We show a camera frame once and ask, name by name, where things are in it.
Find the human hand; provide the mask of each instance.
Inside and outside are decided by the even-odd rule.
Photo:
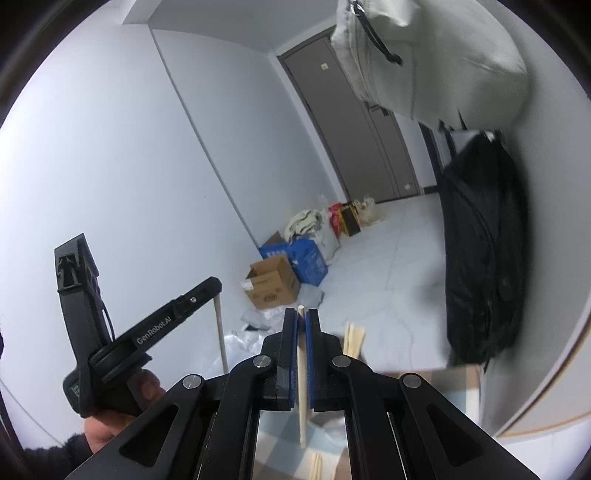
[[[162,397],[166,390],[160,387],[160,380],[150,370],[142,372],[139,381],[142,396],[148,401],[148,406]],[[92,453],[98,452],[115,435],[122,432],[135,417],[113,410],[103,410],[84,422],[84,435]]]

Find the black bag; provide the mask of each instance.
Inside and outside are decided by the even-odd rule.
[[[499,140],[479,134],[443,172],[447,339],[488,362],[515,342],[527,274],[527,198]]]

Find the door frame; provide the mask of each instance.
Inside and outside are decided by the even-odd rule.
[[[281,67],[283,67],[283,70],[285,71],[285,73],[289,77],[290,82],[293,85],[295,91],[297,92],[301,103],[304,105],[304,108],[306,109],[306,112],[308,113],[308,117],[310,117],[310,120],[312,121],[312,124],[314,125],[314,128],[316,129],[316,133],[318,134],[318,137],[320,138],[320,141],[322,142],[322,146],[324,147],[324,150],[326,151],[326,155],[328,156],[328,158],[330,160],[330,164],[332,165],[332,167],[336,173],[336,176],[339,179],[340,186],[343,189],[343,192],[345,193],[345,195],[347,197],[347,201],[352,202],[353,199],[351,198],[351,194],[349,193],[349,191],[347,189],[347,185],[345,185],[345,181],[343,180],[343,176],[340,173],[339,166],[335,162],[335,158],[333,157],[333,154],[330,151],[330,148],[328,146],[328,143],[326,142],[326,139],[324,138],[324,135],[322,133],[322,130],[320,129],[320,126],[316,122],[316,118],[314,117],[314,114],[312,113],[312,110],[310,109],[310,105],[308,105],[308,102],[306,102],[306,99],[304,98],[304,94],[300,90],[299,85],[297,84],[295,78],[291,74],[291,71],[289,70],[287,63],[285,63],[285,59],[287,57],[291,56],[292,54],[301,50],[302,48],[307,47],[311,43],[314,43],[316,40],[327,37],[328,35],[330,35],[333,32],[333,30],[335,28],[336,28],[336,25],[334,25],[330,28],[327,28],[326,30],[323,30],[320,33],[317,33],[316,35],[311,36],[307,40],[304,40],[302,43],[296,45],[293,48],[290,48],[285,53],[282,53],[281,55],[279,55],[277,57],[277,60],[279,60]]]
[[[299,50],[301,50],[304,47],[307,47],[308,45],[310,45],[311,43],[314,43],[317,40],[320,40],[322,38],[327,38],[329,35],[332,34],[332,32],[334,31],[334,29],[336,28],[336,25],[329,27],[325,30],[323,30],[322,32],[317,33],[316,35],[312,35],[310,38],[304,40],[303,42],[301,42],[300,44],[296,45],[293,48],[290,48],[289,50],[287,50],[285,53],[282,53],[281,55],[279,55],[277,57],[277,60],[279,60],[279,63],[281,64],[281,66],[283,67],[283,70],[285,71],[285,73],[287,74],[287,76],[290,79],[291,84],[293,85],[295,91],[297,92],[298,96],[300,97],[300,100],[302,102],[302,104],[304,105],[304,108],[306,109],[306,112],[308,113],[308,116],[310,117],[310,120],[312,121],[312,124],[314,125],[314,128],[316,129],[316,133],[318,134],[320,141],[322,142],[322,145],[324,146],[324,150],[326,151],[326,154],[328,155],[328,158],[330,159],[330,164],[332,165],[333,169],[335,170],[335,173],[337,175],[337,178],[339,179],[339,183],[341,188],[343,189],[343,191],[345,192],[345,195],[347,196],[347,200],[348,201],[352,201],[353,198],[351,197],[351,194],[349,193],[347,186],[345,185],[345,181],[343,180],[343,177],[340,173],[339,170],[339,166],[337,165],[337,162],[335,161],[335,158],[333,157],[333,154],[328,146],[328,143],[326,142],[326,139],[324,138],[324,135],[322,133],[322,130],[320,129],[320,126],[318,125],[318,123],[316,122],[316,118],[314,117],[314,114],[312,113],[312,110],[310,108],[310,106],[308,105],[308,102],[306,101],[302,91],[300,90],[299,85],[297,84],[295,78],[293,77],[293,75],[291,74],[289,67],[287,66],[285,60],[290,57],[291,55],[293,55],[294,53],[298,52]],[[391,116],[391,120],[392,123],[394,124],[394,128],[397,131],[397,134],[400,138],[400,140],[402,141],[402,144],[404,146],[404,149],[406,151],[406,155],[407,158],[409,160],[410,166],[411,166],[411,170],[413,172],[413,180],[415,185],[417,185],[417,194],[415,196],[424,194],[425,191],[423,189],[422,186],[419,185],[418,181],[417,181],[417,176],[416,176],[416,172],[414,171],[414,165],[412,162],[412,159],[410,157],[410,154],[408,152],[408,147],[406,144],[406,140],[404,139],[404,137],[402,136],[402,132],[400,130],[400,126],[398,125],[398,122],[396,121],[396,117],[394,116],[394,113],[391,111],[388,111],[390,116]],[[363,112],[363,114],[366,116],[366,119],[368,120],[368,124],[369,124],[369,128],[372,131],[372,135],[374,136],[376,143],[378,144],[378,148],[380,149],[381,154],[383,155],[383,152],[385,152],[385,148],[382,145],[382,141],[379,137],[379,135],[377,134],[377,129],[376,126],[374,125],[373,120],[371,119],[371,116],[369,116],[369,112]],[[388,169],[388,171],[392,174],[392,178],[394,179],[394,183],[396,185],[396,189],[399,190],[398,188],[398,183],[396,182],[396,177],[394,176],[394,172],[392,170],[392,166],[389,164],[389,162],[387,162],[387,165],[385,165],[385,168]],[[395,200],[401,200],[403,198],[408,198],[408,197],[402,197],[400,196],[397,199],[393,199],[393,200],[385,200],[385,202],[391,202],[391,201],[395,201]]]

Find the white ceiling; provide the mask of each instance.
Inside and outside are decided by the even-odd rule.
[[[260,39],[262,48],[277,50],[316,24],[334,17],[336,5],[337,0],[163,0],[150,19],[150,24],[157,17],[159,26],[156,28],[202,33],[226,39],[231,33],[229,30],[234,27],[220,26],[225,31],[216,35],[212,34],[212,28],[217,27],[210,25],[206,32],[202,32],[201,25],[207,22],[208,17],[216,25],[221,25],[220,17],[223,16],[227,16],[232,25],[236,25],[236,20],[242,18],[244,25],[241,25],[241,29],[252,30],[252,36]],[[168,17],[172,16],[176,16],[177,20],[182,19],[168,22]],[[252,47],[251,40],[244,44]]]

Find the cable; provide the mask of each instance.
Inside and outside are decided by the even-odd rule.
[[[58,439],[56,439],[51,433],[49,433],[45,428],[43,428],[43,426],[37,420],[35,420],[32,417],[32,415],[25,409],[25,407],[22,406],[22,404],[17,400],[17,398],[12,394],[12,392],[6,386],[6,383],[4,383],[4,381],[2,380],[2,378],[0,378],[0,385],[2,385],[4,387],[4,390],[6,390],[6,392],[8,392],[8,394],[12,397],[12,399],[15,401],[15,403],[18,405],[18,407],[27,415],[27,417],[29,417],[33,421],[33,423],[35,423],[35,425],[37,425],[41,430],[43,430],[45,433],[47,433],[47,435],[56,444],[58,444],[58,445],[64,445],[63,442],[60,442]]]
[[[109,312],[107,311],[107,307],[103,304],[103,312],[105,312],[105,316],[107,317],[107,322],[109,322],[109,329],[111,330],[111,341],[115,341],[115,330],[113,329],[113,322],[111,322],[111,317],[109,317]]]

